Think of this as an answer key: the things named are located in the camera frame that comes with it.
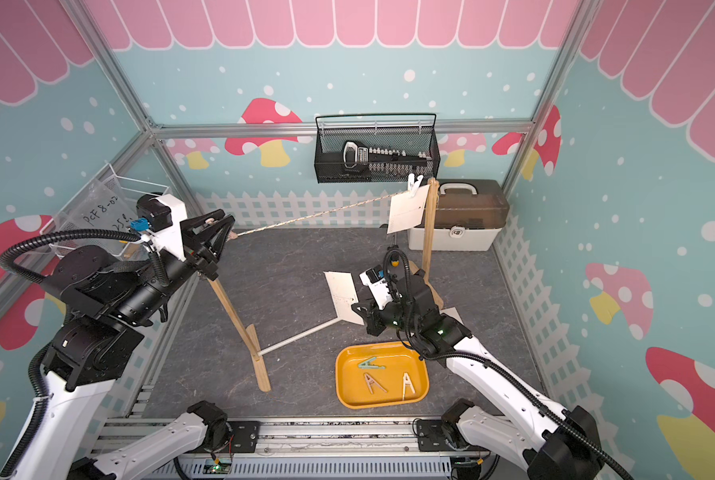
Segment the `postcard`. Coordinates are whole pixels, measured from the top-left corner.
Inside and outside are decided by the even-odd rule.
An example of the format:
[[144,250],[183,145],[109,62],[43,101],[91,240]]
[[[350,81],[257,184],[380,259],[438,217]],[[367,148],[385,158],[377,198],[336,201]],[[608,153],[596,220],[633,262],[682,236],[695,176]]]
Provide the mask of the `postcard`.
[[359,302],[352,274],[327,271],[325,276],[335,307],[336,318],[356,325],[363,325],[363,318],[352,309],[352,306]]
[[445,314],[445,315],[457,320],[457,322],[463,324],[463,319],[461,319],[461,315],[459,315],[459,312],[457,312],[457,308],[455,308],[455,307],[444,309],[441,312],[441,314]]
[[427,204],[429,185],[421,186],[416,192],[406,191],[391,198],[387,234],[417,227],[423,221]]

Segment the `green clothespin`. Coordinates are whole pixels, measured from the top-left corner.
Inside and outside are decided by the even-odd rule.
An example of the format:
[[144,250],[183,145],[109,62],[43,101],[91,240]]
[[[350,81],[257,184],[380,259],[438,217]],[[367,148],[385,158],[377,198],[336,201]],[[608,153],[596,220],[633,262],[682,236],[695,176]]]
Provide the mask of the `green clothespin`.
[[363,362],[359,362],[359,369],[361,370],[379,370],[383,369],[383,365],[377,365],[375,362],[377,361],[377,356],[373,356],[370,358],[367,358],[366,360],[363,360]]

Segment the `white clothespin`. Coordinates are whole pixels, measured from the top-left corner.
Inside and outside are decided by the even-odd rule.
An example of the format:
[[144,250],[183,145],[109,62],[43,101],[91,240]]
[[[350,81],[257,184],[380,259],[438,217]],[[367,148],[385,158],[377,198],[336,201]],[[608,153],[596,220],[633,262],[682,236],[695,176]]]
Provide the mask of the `white clothespin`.
[[409,174],[407,176],[407,194],[409,198],[414,198],[423,183],[423,175]]
[[403,372],[403,384],[401,384],[401,400],[407,400],[409,394],[415,394],[415,385],[413,385],[413,380],[411,380],[411,375],[409,372]]

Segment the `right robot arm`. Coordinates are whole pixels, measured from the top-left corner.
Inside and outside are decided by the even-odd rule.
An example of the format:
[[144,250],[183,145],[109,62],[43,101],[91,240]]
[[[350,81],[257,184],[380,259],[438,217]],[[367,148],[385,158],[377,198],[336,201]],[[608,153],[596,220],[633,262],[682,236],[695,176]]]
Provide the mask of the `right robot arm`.
[[367,333],[395,330],[401,345],[419,359],[437,362],[485,396],[499,415],[461,400],[443,416],[443,437],[453,449],[483,447],[523,469],[531,479],[595,479],[609,468],[631,474],[603,450],[593,415],[549,399],[497,360],[455,317],[443,313],[425,282],[397,246],[381,264],[361,272],[371,292],[351,308]]

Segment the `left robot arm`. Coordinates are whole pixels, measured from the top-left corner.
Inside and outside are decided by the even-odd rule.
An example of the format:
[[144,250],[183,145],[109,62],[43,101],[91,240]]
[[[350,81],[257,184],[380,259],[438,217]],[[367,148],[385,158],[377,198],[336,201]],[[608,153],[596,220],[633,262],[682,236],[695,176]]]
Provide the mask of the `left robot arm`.
[[235,433],[201,401],[118,454],[77,458],[104,397],[122,377],[154,315],[196,275],[218,276],[234,227],[216,210],[187,216],[170,194],[142,196],[122,230],[54,231],[17,243],[0,267],[40,286],[66,308],[62,328],[31,360],[30,418],[0,471],[3,479],[139,479],[197,449],[216,455]]

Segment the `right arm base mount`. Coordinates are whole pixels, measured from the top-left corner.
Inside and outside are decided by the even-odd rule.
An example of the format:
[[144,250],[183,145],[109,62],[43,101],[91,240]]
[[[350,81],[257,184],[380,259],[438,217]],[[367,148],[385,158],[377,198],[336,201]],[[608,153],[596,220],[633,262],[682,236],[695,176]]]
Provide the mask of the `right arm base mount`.
[[421,452],[487,452],[485,447],[467,443],[455,426],[439,418],[417,418],[411,422],[411,430]]

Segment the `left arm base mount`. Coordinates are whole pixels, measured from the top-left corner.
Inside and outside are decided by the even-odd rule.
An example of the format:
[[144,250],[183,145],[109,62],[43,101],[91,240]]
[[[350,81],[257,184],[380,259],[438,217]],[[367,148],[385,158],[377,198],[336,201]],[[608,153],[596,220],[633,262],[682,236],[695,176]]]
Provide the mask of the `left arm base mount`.
[[204,442],[189,454],[255,453],[260,428],[259,421],[226,421],[224,426],[210,427]]

